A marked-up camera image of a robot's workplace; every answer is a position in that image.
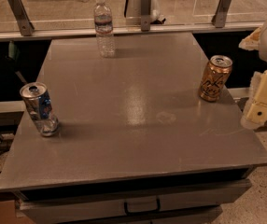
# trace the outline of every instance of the orange brown can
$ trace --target orange brown can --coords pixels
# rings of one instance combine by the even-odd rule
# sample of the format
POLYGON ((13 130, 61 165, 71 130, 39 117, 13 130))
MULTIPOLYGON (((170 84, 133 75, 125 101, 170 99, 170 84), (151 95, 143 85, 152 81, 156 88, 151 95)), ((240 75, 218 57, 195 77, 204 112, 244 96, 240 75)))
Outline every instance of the orange brown can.
POLYGON ((220 93, 232 71, 232 60, 229 57, 216 55, 204 69, 199 95, 208 102, 218 100, 220 93))

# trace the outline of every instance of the can top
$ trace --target can top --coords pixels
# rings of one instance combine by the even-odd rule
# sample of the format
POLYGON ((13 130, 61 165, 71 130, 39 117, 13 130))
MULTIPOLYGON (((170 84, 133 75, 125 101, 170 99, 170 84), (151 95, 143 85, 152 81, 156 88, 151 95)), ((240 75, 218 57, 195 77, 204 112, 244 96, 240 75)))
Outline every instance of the can top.
POLYGON ((232 66, 232 60, 227 56, 216 55, 210 59, 210 62, 221 68, 228 68, 232 66))
POLYGON ((47 91, 47 86, 39 82, 32 82, 21 87, 20 94, 23 98, 36 98, 47 91))

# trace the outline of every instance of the gray tabletop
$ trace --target gray tabletop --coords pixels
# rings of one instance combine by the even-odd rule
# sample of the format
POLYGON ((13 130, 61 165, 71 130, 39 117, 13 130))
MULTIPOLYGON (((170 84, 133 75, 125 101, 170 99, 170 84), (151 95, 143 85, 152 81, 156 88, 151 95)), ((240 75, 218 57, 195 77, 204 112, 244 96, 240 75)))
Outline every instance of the gray tabletop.
POLYGON ((61 122, 41 137, 24 114, 0 191, 181 175, 267 164, 225 89, 198 97, 207 58, 190 33, 117 36, 117 57, 95 38, 54 40, 38 81, 61 122))

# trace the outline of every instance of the blue and silver can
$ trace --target blue and silver can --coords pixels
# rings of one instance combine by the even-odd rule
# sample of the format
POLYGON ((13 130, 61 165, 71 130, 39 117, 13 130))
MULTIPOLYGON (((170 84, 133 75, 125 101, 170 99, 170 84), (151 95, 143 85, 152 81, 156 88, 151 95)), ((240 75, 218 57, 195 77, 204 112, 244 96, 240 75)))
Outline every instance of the blue and silver can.
POLYGON ((42 136, 58 131, 59 121, 54 115, 47 86, 40 82, 26 84, 20 90, 26 109, 42 136))

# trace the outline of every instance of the bottle cap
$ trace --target bottle cap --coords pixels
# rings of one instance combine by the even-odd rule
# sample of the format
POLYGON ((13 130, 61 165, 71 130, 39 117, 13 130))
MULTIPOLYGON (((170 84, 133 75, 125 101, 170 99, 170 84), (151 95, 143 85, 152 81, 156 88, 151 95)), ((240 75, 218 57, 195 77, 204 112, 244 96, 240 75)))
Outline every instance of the bottle cap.
POLYGON ((96 4, 103 4, 105 0, 96 0, 96 4))

